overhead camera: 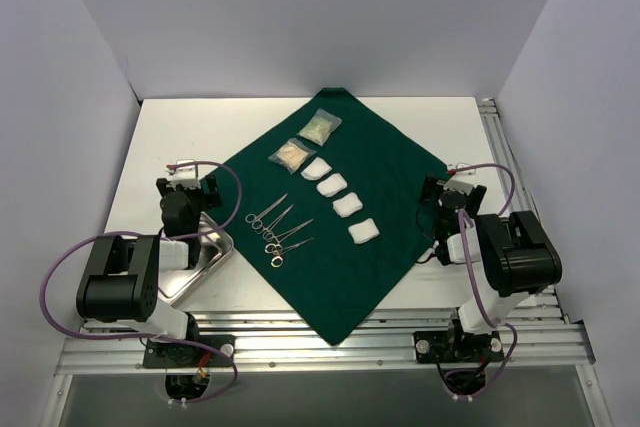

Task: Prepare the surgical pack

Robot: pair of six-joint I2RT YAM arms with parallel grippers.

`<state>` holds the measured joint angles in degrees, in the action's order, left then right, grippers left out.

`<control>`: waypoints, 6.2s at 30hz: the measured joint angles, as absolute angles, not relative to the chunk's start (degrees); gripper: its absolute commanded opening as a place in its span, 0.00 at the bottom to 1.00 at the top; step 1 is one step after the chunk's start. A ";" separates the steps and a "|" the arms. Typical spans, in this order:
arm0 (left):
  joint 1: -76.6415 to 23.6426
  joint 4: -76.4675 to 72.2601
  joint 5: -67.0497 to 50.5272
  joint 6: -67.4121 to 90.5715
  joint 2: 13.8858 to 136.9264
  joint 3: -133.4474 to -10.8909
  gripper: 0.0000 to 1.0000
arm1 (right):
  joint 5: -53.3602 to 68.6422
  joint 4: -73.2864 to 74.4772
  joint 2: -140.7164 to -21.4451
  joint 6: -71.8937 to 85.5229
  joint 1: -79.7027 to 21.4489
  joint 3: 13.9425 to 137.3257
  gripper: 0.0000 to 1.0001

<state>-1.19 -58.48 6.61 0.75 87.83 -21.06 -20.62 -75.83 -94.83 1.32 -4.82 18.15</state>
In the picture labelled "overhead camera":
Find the steel surgical scissors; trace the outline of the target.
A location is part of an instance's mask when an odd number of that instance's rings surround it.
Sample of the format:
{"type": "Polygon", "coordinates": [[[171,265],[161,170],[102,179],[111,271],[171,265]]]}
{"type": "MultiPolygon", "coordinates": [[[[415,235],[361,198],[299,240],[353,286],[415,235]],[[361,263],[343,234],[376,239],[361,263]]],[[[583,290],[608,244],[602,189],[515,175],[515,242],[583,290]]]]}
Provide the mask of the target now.
{"type": "Polygon", "coordinates": [[[264,218],[270,214],[276,207],[278,207],[285,199],[287,198],[287,194],[282,195],[279,199],[273,202],[270,206],[264,209],[262,212],[258,214],[247,214],[245,216],[245,222],[251,226],[254,230],[259,230],[263,227],[264,218]]]}

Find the white gauze pad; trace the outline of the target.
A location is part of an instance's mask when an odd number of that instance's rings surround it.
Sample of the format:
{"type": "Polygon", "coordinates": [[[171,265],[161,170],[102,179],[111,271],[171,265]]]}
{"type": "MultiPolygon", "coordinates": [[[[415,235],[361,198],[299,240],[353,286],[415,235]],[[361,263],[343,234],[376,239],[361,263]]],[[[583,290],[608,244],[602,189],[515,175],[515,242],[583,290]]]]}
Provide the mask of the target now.
{"type": "Polygon", "coordinates": [[[363,208],[363,203],[355,192],[350,192],[332,203],[336,214],[347,218],[363,208]]]}
{"type": "Polygon", "coordinates": [[[344,190],[347,186],[348,184],[344,177],[339,173],[334,173],[319,182],[316,189],[324,197],[330,198],[344,190]]]}
{"type": "Polygon", "coordinates": [[[332,170],[322,158],[316,157],[302,172],[301,176],[309,181],[318,181],[332,170]]]}
{"type": "Polygon", "coordinates": [[[356,245],[364,244],[380,234],[372,218],[349,226],[348,232],[356,245]]]}

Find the steel forceps long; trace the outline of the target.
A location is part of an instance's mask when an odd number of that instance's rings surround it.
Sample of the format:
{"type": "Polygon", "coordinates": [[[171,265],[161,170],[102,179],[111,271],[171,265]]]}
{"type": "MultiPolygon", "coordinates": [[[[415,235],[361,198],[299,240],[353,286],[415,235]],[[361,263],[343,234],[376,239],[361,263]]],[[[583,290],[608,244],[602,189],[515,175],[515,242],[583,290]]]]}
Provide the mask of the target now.
{"type": "Polygon", "coordinates": [[[266,227],[263,228],[262,238],[265,241],[269,242],[273,239],[274,237],[273,229],[276,228],[281,223],[281,221],[287,216],[287,214],[292,210],[293,207],[294,205],[291,204],[281,214],[279,214],[270,224],[268,224],[266,227]]]}

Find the tan-filled clear plastic bag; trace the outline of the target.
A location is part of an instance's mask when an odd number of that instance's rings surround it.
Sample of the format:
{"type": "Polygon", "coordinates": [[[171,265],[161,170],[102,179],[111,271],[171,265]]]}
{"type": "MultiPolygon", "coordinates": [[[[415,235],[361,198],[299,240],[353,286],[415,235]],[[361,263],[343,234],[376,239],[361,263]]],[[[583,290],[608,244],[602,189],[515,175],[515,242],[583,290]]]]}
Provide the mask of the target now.
{"type": "Polygon", "coordinates": [[[271,154],[268,160],[293,174],[315,154],[315,150],[307,147],[298,139],[291,138],[279,147],[275,153],[271,154]]]}

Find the green-filled clear plastic bag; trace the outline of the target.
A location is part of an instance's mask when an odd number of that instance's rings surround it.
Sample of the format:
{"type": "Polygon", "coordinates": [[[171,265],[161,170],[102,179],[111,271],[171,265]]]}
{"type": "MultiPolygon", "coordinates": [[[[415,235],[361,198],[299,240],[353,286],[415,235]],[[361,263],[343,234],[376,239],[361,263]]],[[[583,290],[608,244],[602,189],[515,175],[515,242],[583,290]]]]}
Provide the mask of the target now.
{"type": "Polygon", "coordinates": [[[318,146],[323,146],[341,124],[341,118],[324,109],[318,109],[297,135],[318,146]]]}

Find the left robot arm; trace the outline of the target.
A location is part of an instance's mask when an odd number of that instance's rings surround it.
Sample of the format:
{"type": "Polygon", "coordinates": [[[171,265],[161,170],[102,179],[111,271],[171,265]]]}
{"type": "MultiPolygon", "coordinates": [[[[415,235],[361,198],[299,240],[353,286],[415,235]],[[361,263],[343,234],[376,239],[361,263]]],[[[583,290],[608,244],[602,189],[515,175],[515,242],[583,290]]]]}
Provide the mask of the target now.
{"type": "Polygon", "coordinates": [[[81,318],[121,323],[153,337],[168,337],[165,352],[179,366],[194,364],[202,352],[195,319],[159,293],[162,272],[192,272],[200,265],[201,215],[221,205],[214,174],[203,180],[176,173],[156,181],[162,229],[154,235],[98,238],[77,294],[81,318]]]}

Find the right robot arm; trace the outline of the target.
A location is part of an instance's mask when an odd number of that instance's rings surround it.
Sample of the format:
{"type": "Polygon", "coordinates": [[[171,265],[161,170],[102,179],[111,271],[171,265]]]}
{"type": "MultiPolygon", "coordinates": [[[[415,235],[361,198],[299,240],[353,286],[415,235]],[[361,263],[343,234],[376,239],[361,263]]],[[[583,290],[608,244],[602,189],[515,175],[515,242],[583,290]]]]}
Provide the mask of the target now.
{"type": "Polygon", "coordinates": [[[475,353],[479,336],[496,330],[520,302],[562,277],[559,254],[536,215],[482,214],[485,194],[482,185],[428,174],[419,196],[421,208],[435,208],[428,258],[463,265],[471,285],[471,298],[457,308],[443,337],[447,353],[459,360],[475,353]]]}

